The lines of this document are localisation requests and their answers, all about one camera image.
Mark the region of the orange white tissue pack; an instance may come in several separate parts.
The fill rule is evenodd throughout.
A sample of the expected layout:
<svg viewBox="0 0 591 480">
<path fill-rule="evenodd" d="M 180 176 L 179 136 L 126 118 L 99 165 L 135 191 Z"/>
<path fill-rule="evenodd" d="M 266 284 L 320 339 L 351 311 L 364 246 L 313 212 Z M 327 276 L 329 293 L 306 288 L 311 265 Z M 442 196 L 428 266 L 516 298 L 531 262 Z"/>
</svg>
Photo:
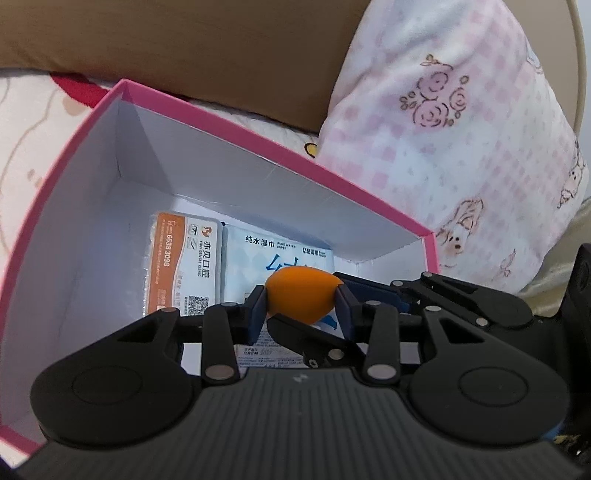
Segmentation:
<svg viewBox="0 0 591 480">
<path fill-rule="evenodd" d="M 202 315 L 221 300 L 221 222 L 160 211 L 144 256 L 143 313 L 176 308 Z"/>
</svg>

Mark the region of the bear print blanket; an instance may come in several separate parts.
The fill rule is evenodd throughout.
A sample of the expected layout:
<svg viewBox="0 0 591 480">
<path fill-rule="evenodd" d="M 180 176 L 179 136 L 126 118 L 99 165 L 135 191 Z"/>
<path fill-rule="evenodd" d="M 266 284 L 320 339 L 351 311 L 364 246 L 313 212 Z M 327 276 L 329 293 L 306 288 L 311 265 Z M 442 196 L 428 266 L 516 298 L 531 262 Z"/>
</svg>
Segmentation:
<svg viewBox="0 0 591 480">
<path fill-rule="evenodd" d="M 1 71 L 1 259 L 74 132 L 114 86 L 77 74 Z"/>
</svg>

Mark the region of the orange makeup sponge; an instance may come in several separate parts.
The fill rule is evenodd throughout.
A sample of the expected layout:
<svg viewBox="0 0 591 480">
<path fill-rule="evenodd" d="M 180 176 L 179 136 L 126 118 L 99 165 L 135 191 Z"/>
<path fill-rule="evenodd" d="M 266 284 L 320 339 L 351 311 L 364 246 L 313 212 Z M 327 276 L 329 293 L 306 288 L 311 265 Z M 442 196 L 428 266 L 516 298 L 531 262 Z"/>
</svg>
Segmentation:
<svg viewBox="0 0 591 480">
<path fill-rule="evenodd" d="M 267 313 L 306 325 L 318 322 L 335 308 L 335 291 L 342 280 L 307 266 L 283 267 L 266 280 Z"/>
</svg>

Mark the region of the brown pillow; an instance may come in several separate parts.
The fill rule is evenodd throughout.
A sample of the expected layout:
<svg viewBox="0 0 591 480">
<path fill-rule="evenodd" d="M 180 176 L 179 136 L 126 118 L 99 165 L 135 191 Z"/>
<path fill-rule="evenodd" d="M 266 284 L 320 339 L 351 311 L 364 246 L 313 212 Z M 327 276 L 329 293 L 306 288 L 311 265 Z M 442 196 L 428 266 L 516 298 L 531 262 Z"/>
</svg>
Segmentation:
<svg viewBox="0 0 591 480">
<path fill-rule="evenodd" d="M 1 64 L 129 79 L 318 132 L 363 1 L 5 1 Z"/>
</svg>

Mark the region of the pink checkered pillow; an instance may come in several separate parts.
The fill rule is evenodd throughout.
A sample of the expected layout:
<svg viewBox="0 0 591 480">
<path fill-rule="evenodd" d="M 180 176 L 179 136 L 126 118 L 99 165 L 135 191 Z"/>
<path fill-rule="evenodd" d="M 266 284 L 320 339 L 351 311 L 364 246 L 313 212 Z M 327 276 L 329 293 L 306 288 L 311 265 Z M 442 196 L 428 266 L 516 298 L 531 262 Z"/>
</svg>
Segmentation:
<svg viewBox="0 0 591 480">
<path fill-rule="evenodd" d="M 536 276 L 589 181 L 501 1 L 370 3 L 317 160 L 431 230 L 443 274 L 511 293 Z"/>
</svg>

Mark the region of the blue wet wipes pack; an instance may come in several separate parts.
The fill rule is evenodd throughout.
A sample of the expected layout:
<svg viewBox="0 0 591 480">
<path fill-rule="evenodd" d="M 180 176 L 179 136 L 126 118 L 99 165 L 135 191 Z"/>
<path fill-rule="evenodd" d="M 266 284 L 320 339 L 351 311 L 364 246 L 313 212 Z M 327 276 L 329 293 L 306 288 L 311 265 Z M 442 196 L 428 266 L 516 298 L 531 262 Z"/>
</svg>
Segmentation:
<svg viewBox="0 0 591 480">
<path fill-rule="evenodd" d="M 334 256 L 327 249 L 287 238 L 235 225 L 225 224 L 222 227 L 222 302 L 242 304 L 254 287 L 264 287 L 270 275 L 290 266 L 307 266 L 332 274 Z"/>
</svg>

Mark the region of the pink cardboard box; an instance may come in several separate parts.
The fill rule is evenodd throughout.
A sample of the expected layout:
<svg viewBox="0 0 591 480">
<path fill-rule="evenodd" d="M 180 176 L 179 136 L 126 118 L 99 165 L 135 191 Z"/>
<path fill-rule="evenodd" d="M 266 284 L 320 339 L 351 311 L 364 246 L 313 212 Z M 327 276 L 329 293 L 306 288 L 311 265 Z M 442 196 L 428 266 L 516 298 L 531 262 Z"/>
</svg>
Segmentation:
<svg viewBox="0 0 591 480">
<path fill-rule="evenodd" d="M 29 391 L 49 364 L 138 319 L 151 217 L 176 210 L 335 254 L 370 280 L 436 271 L 434 233 L 307 156 L 119 82 L 56 158 L 1 283 L 1 437 L 43 441 Z"/>
</svg>

